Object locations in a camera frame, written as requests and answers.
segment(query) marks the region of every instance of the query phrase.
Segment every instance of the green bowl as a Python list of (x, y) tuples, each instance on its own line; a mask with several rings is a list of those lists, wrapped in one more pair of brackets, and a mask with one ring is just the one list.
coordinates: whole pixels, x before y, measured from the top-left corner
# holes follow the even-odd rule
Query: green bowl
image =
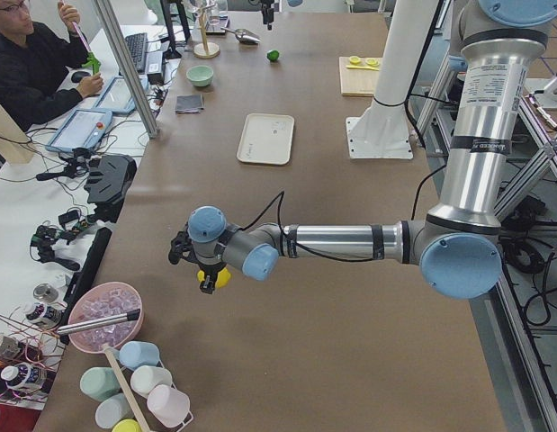
[(210, 66), (193, 66), (186, 71), (186, 77), (196, 87), (209, 86), (214, 78), (214, 71)]

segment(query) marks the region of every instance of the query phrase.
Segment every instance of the yellow cup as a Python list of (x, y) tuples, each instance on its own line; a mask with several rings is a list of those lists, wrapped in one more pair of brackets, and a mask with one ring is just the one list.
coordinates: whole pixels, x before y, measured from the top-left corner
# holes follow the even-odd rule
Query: yellow cup
[(127, 418), (116, 423), (116, 426), (112, 428), (112, 432), (142, 432), (142, 428), (138, 421)]

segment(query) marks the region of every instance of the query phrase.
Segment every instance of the pink bowl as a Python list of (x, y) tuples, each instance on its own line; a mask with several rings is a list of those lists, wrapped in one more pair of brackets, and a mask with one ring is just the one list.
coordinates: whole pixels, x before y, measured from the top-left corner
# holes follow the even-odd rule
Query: pink bowl
[[(110, 295), (110, 292), (116, 289), (122, 289), (125, 292), (133, 293), (138, 298), (140, 316), (136, 320), (134, 327), (131, 329), (131, 331), (126, 335), (126, 337), (123, 340), (117, 343), (109, 342), (109, 345), (114, 348), (120, 348), (126, 342), (134, 339), (138, 334), (138, 332), (140, 331), (140, 328), (142, 327), (142, 321), (144, 320), (144, 310), (142, 309), (142, 299), (140, 298), (140, 294), (138, 294), (138, 292), (134, 288), (132, 288), (130, 285), (124, 282), (107, 282), (92, 288), (76, 302), (76, 305), (74, 306), (74, 308), (70, 312), (70, 316), (68, 317), (68, 324), (75, 324), (77, 322), (83, 322), (89, 320), (89, 318), (86, 317), (84, 312), (85, 304), (88, 304), (87, 302), (95, 302), (95, 301), (106, 302), (106, 300), (103, 300), (103, 297), (104, 296), (108, 297)], [(113, 315), (113, 313), (108, 313), (104, 315), (110, 316)], [(69, 335), (70, 342), (72, 342), (72, 345), (74, 345), (80, 351), (83, 351), (85, 353), (88, 354), (102, 353), (103, 350), (100, 347), (93, 346), (92, 343), (87, 339), (88, 336), (87, 334), (92, 331), (94, 330), (86, 330), (78, 333), (72, 333)]]

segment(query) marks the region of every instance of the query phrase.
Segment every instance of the white bottle cap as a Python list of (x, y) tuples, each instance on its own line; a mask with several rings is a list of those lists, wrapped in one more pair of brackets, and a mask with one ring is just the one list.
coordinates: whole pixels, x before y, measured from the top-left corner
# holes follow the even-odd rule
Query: white bottle cap
[(7, 366), (0, 373), (0, 378), (5, 381), (11, 381), (18, 376), (18, 368), (16, 366)]
[(34, 312), (35, 307), (36, 303), (26, 303), (24, 304), (24, 306), (22, 306), (22, 312), (24, 312), (24, 315), (28, 315)]

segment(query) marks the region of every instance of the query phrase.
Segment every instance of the white tray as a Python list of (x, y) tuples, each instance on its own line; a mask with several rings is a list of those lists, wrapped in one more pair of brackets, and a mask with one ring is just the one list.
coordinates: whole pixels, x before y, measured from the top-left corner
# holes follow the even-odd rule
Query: white tray
[(290, 115), (249, 114), (236, 156), (249, 164), (287, 164), (293, 133), (294, 118)]

